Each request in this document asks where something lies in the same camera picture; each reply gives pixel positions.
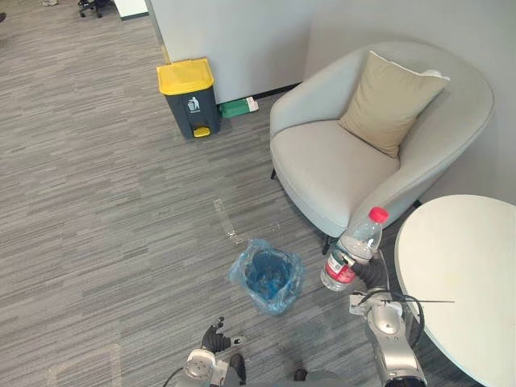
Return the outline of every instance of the yellow lid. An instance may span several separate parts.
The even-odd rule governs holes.
[[[160,92],[165,95],[192,93],[208,89],[214,79],[206,58],[182,60],[156,67]]]

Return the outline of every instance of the round table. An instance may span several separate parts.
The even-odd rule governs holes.
[[[483,385],[516,386],[516,206],[473,195],[437,198],[403,223],[395,254],[404,293],[454,301],[422,304],[435,345]]]

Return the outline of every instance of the gray trash bin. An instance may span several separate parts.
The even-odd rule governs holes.
[[[220,131],[214,78],[206,58],[174,62],[156,70],[160,92],[185,138],[206,137]]]

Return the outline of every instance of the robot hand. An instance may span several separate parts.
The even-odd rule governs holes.
[[[201,348],[194,349],[189,354],[176,387],[223,385],[228,364],[225,361],[215,359],[215,353],[225,351],[235,345],[241,345],[246,341],[244,336],[226,337],[222,333],[217,333],[217,330],[224,325],[223,321],[224,317],[219,318],[206,330],[202,336]],[[168,378],[164,387],[174,375],[175,373]]]

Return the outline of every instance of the plastic bag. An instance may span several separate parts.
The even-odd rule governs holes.
[[[251,239],[231,266],[229,278],[247,290],[258,308],[280,314],[301,293],[304,272],[298,254],[276,250],[263,239]]]

